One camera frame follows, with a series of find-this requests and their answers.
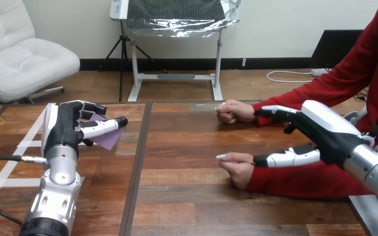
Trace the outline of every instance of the prosthetic hand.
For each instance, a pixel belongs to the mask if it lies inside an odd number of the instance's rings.
[[[283,106],[264,106],[255,115],[289,122],[284,130],[286,134],[298,129],[315,143],[316,148],[307,145],[256,156],[254,165],[274,168],[322,160],[348,171],[378,197],[378,153],[360,131],[330,108],[307,100],[300,111]]]
[[[81,122],[90,119],[93,111],[103,116],[106,107],[71,101],[47,108],[41,141],[44,158],[31,157],[29,162],[44,164],[40,190],[32,201],[21,225],[20,236],[68,236],[76,212],[81,177],[76,172],[78,145],[127,125],[125,117]]]

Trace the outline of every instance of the fist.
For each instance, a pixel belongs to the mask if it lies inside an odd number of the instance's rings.
[[[253,175],[253,156],[243,153],[227,153],[218,155],[219,166],[228,171],[233,184],[239,189],[245,189]]]
[[[253,106],[236,100],[221,103],[215,107],[215,111],[217,111],[218,120],[228,124],[255,120]]]

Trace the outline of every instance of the white wall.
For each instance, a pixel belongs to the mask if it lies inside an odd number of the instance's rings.
[[[36,36],[69,48],[79,58],[104,58],[119,38],[119,22],[109,17],[111,0],[24,3]],[[310,57],[324,30],[363,29],[377,8],[378,0],[242,0],[241,21],[224,31],[222,56]],[[136,40],[153,58],[214,58],[217,49],[216,36]],[[112,57],[118,56],[120,50]]]

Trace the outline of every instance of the red sweater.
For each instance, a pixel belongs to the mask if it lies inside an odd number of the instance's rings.
[[[370,131],[378,118],[378,11],[352,50],[329,73],[253,107],[258,110],[266,105],[283,105],[300,110],[308,99],[332,107],[353,97],[369,84],[368,115],[357,124],[360,131]],[[258,122],[266,125],[270,120],[258,118]],[[255,167],[247,189],[303,198],[373,194],[348,172],[323,162],[299,167]]]

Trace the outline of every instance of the fingernail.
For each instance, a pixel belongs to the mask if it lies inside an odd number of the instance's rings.
[[[224,159],[227,157],[227,154],[221,154],[217,156],[217,159]]]

